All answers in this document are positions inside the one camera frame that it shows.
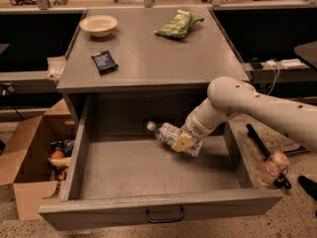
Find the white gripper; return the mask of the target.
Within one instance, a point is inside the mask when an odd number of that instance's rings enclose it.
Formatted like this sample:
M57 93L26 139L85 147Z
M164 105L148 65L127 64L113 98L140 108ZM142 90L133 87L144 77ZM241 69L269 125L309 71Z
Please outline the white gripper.
M171 146L178 153L192 147L196 143L195 138L201 140L212 133L212 129L205 127L199 122L194 111L187 116L181 129L185 132L182 132Z

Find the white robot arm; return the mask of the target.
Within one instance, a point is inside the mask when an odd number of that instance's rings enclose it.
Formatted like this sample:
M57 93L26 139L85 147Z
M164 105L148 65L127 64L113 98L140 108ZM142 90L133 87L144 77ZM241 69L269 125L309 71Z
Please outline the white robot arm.
M249 115L311 152L317 151L317 107L258 93L232 77L213 79L207 98L187 116L181 129L195 139L209 136L239 114Z

